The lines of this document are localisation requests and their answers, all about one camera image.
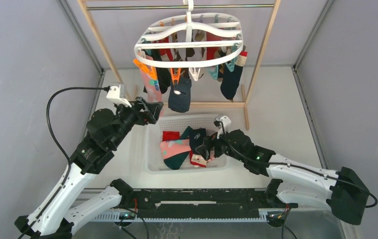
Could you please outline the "navy sock white lettering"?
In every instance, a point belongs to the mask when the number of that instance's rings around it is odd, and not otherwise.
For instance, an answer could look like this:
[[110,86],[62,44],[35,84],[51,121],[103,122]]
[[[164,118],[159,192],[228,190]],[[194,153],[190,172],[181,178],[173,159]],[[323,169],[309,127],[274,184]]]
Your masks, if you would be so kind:
[[190,129],[189,130],[189,145],[191,151],[189,152],[190,164],[194,167],[207,167],[207,160],[205,160],[196,148],[203,144],[204,138],[207,136],[205,128]]

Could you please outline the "navy blue sock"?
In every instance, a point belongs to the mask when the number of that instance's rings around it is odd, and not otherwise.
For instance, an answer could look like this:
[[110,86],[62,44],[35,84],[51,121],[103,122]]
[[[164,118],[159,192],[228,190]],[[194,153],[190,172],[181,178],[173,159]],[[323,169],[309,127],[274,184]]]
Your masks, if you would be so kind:
[[171,85],[168,97],[168,107],[177,113],[185,113],[190,109],[191,103],[191,87],[190,78],[180,78],[177,85]]

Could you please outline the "red and beige sock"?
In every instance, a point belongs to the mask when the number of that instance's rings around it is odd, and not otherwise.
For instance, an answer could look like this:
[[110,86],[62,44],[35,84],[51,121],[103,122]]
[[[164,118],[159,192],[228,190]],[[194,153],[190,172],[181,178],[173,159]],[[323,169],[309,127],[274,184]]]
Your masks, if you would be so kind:
[[180,138],[180,132],[178,131],[163,131],[162,141],[178,140]]

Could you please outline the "dark teal sock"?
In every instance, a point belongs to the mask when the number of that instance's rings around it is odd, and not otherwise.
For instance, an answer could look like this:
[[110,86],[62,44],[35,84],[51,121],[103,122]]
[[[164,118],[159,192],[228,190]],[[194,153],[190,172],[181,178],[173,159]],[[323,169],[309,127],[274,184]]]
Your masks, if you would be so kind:
[[[180,135],[179,139],[189,139],[189,130],[191,128],[192,127],[190,127],[190,126],[186,127],[186,129]],[[169,169],[177,170],[177,169],[180,169],[183,162],[186,160],[186,158],[188,156],[189,156],[189,152],[186,152],[186,153],[178,154],[178,155],[173,156],[173,157],[168,158],[168,159],[163,159],[163,161]]]

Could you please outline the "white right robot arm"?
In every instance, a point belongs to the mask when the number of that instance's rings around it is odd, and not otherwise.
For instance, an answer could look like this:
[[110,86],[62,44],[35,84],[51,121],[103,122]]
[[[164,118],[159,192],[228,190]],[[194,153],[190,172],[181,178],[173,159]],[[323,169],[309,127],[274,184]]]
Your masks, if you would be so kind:
[[360,225],[372,196],[351,168],[322,169],[298,163],[255,145],[241,130],[206,136],[194,149],[205,159],[226,155],[255,175],[271,178],[265,200],[271,207],[297,204],[329,210],[339,220]]

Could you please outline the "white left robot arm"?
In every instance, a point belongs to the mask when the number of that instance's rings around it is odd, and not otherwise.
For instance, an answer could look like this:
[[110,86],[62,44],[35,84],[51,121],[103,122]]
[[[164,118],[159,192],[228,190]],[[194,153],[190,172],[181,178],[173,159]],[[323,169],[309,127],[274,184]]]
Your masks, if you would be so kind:
[[14,222],[21,234],[32,239],[70,239],[82,226],[111,207],[133,202],[132,188],[122,179],[113,181],[100,194],[74,207],[73,203],[114,157],[114,151],[134,125],[155,124],[164,104],[137,97],[130,106],[116,111],[100,109],[87,122],[87,134],[70,156],[71,164],[55,188],[31,214]]

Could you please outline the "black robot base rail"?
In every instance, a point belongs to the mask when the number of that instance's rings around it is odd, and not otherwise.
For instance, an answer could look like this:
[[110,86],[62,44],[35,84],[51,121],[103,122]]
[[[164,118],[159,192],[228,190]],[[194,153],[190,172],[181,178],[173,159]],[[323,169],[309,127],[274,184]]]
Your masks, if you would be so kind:
[[144,219],[260,219],[261,210],[297,208],[296,203],[279,200],[270,189],[134,189],[123,179],[110,186],[122,196],[120,207]]

